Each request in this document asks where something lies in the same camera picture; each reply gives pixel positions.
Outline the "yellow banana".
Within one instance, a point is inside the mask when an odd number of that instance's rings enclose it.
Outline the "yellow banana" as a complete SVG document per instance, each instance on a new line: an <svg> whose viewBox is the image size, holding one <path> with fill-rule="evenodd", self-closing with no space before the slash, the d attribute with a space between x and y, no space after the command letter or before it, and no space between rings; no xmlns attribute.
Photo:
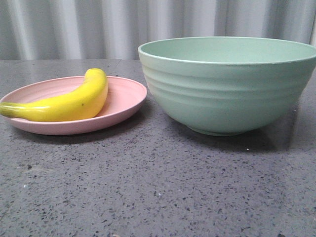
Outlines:
<svg viewBox="0 0 316 237"><path fill-rule="evenodd" d="M60 122L95 117L108 96L106 73L98 68L88 69L83 83L75 90L31 103L1 102L0 114L39 122Z"/></svg>

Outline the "green ribbed bowl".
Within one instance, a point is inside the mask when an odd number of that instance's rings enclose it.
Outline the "green ribbed bowl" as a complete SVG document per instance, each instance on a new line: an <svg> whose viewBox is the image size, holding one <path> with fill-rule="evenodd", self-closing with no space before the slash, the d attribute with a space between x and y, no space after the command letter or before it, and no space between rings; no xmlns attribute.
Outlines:
<svg viewBox="0 0 316 237"><path fill-rule="evenodd" d="M174 120L203 134L231 136L265 126L299 99L316 49L294 41L191 37L138 47L151 94Z"/></svg>

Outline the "pink plate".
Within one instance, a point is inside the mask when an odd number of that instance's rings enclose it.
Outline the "pink plate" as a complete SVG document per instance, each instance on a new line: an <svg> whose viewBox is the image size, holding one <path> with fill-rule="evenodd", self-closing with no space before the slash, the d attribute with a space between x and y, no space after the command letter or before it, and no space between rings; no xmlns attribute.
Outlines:
<svg viewBox="0 0 316 237"><path fill-rule="evenodd" d="M82 76L33 83L5 95L1 101L28 103L70 92L83 82ZM104 129L134 115L143 104L147 89L141 83L121 77L108 77L109 91L102 110L94 118L67 122L34 122L8 118L14 127L43 135L73 135Z"/></svg>

